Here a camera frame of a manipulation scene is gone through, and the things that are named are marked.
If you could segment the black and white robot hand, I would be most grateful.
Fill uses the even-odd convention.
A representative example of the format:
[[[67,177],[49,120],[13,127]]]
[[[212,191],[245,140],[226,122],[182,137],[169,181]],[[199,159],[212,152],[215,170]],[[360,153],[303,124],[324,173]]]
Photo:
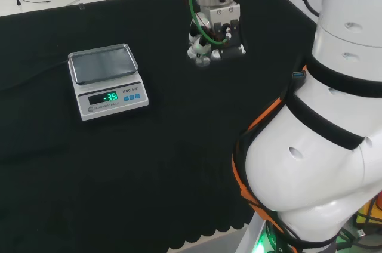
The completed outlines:
[[[246,53],[242,38],[240,5],[201,7],[189,29],[187,56],[199,67],[212,62],[238,58]]]

